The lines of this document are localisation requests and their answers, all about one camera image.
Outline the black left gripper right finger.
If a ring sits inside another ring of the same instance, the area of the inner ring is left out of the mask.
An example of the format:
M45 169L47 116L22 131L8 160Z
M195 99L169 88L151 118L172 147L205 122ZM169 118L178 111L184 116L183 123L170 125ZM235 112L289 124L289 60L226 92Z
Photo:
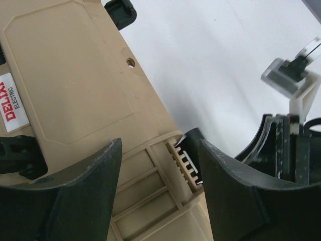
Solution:
M320 240L320 184L260 172L201 140L199 159L214 240Z

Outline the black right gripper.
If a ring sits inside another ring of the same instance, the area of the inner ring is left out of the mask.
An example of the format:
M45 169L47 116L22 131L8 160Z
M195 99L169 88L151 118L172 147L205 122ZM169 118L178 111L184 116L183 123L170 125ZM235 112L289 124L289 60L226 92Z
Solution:
M235 159L299 185L320 183L320 130L314 127L320 127L319 117L300 124L296 116L264 114L253 140Z

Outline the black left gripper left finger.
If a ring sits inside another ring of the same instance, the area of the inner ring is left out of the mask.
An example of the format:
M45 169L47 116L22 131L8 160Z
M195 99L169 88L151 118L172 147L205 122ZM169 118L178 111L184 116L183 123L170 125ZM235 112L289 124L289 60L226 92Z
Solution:
M122 162L120 138L34 183L1 187L1 240L106 240Z

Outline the tan plastic tool box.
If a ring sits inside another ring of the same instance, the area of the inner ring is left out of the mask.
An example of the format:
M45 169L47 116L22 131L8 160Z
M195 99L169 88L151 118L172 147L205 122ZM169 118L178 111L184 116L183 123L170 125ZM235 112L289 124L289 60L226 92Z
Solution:
M1 1L1 187L122 141L106 240L212 240L182 137L119 28L129 1Z

